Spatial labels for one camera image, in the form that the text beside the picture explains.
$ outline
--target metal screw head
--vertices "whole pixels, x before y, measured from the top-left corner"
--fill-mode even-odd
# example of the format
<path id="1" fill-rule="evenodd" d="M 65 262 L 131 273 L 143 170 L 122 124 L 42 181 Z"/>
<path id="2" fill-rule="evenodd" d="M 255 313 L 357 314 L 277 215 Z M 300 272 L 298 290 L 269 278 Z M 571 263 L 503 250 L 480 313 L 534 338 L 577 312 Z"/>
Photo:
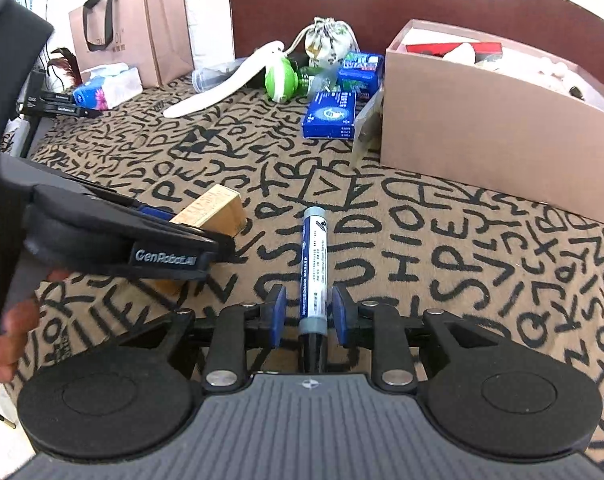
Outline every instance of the metal screw head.
<path id="1" fill-rule="evenodd" d="M 389 386 L 406 386 L 413 381 L 413 374 L 406 370 L 387 370 L 382 380 Z"/>
<path id="2" fill-rule="evenodd" d="M 207 374 L 207 383 L 211 386 L 231 386 L 237 381 L 237 375 L 231 370 L 215 370 Z"/>
<path id="3" fill-rule="evenodd" d="M 304 379 L 300 384 L 307 390 L 313 390 L 320 385 L 319 381 L 316 381 L 315 379 Z"/>

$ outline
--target blue medicine box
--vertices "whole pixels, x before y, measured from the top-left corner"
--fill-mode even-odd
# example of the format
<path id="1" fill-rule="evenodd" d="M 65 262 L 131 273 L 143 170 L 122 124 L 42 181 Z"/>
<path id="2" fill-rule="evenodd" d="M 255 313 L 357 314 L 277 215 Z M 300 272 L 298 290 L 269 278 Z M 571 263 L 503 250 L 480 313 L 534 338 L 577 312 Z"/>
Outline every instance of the blue medicine box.
<path id="1" fill-rule="evenodd" d="M 380 88 L 384 56 L 367 52 L 349 52 L 338 71 L 338 84 L 343 92 L 355 92 L 368 101 Z"/>
<path id="2" fill-rule="evenodd" d="M 302 136 L 305 139 L 352 139 L 354 124 L 354 92 L 318 92 L 302 121 Z"/>

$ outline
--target red item in box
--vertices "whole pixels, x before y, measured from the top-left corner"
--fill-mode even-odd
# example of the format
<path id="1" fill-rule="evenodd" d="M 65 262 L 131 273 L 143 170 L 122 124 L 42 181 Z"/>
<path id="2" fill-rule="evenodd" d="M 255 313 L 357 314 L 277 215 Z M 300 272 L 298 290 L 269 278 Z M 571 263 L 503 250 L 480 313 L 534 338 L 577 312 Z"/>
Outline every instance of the red item in box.
<path id="1" fill-rule="evenodd" d="M 411 52 L 413 54 L 426 54 L 427 56 L 443 57 L 462 43 L 425 43 L 417 45 L 404 45 L 398 47 L 400 52 Z M 502 57 L 502 44 L 493 41 L 481 41 L 469 43 L 476 51 L 476 63 L 489 59 L 494 61 Z"/>

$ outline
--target black round pad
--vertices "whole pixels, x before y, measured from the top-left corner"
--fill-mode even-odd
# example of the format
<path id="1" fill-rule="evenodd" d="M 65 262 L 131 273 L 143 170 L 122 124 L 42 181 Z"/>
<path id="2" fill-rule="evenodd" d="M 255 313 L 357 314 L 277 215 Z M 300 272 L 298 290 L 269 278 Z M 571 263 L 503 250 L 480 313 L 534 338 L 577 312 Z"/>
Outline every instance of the black round pad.
<path id="1" fill-rule="evenodd" d="M 516 344 L 464 352 L 429 381 L 426 401 L 454 440 L 521 459 L 585 448 L 602 414 L 585 374 Z"/>
<path id="2" fill-rule="evenodd" d="M 153 350 L 113 347 L 46 368 L 18 398 L 33 445 L 71 460 L 113 460 L 170 438 L 192 411 L 189 381 Z"/>
<path id="3" fill-rule="evenodd" d="M 507 413 L 538 413 L 556 402 L 556 388 L 544 377 L 529 372 L 508 372 L 489 377 L 482 396 L 494 408 Z"/>

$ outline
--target tissue pack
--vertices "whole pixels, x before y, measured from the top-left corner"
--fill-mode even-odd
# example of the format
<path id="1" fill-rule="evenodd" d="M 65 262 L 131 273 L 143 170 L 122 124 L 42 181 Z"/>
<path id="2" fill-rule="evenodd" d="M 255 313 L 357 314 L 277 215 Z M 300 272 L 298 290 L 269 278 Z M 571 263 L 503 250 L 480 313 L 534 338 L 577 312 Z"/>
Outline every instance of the tissue pack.
<path id="1" fill-rule="evenodd" d="M 355 92 L 368 101 L 380 88 L 384 57 L 367 52 L 349 52 L 338 71 L 338 84 L 343 92 Z"/>
<path id="2" fill-rule="evenodd" d="M 352 139 L 354 92 L 318 92 L 302 121 L 305 139 Z"/>
<path id="3" fill-rule="evenodd" d="M 125 63 L 100 65 L 85 72 L 91 77 L 73 90 L 76 104 L 94 110 L 111 110 L 142 93 L 140 73 Z"/>

